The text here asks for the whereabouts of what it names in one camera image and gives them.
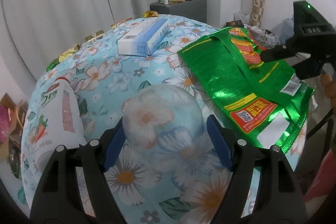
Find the person right hand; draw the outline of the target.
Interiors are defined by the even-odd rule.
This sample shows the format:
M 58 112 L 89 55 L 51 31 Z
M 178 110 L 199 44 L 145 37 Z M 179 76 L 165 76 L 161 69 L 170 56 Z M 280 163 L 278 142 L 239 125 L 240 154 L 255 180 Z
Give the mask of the person right hand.
M 336 83 L 333 81 L 330 75 L 323 74 L 320 77 L 320 82 L 323 87 L 325 96 L 329 98 L 331 108 L 335 113 L 336 110 Z

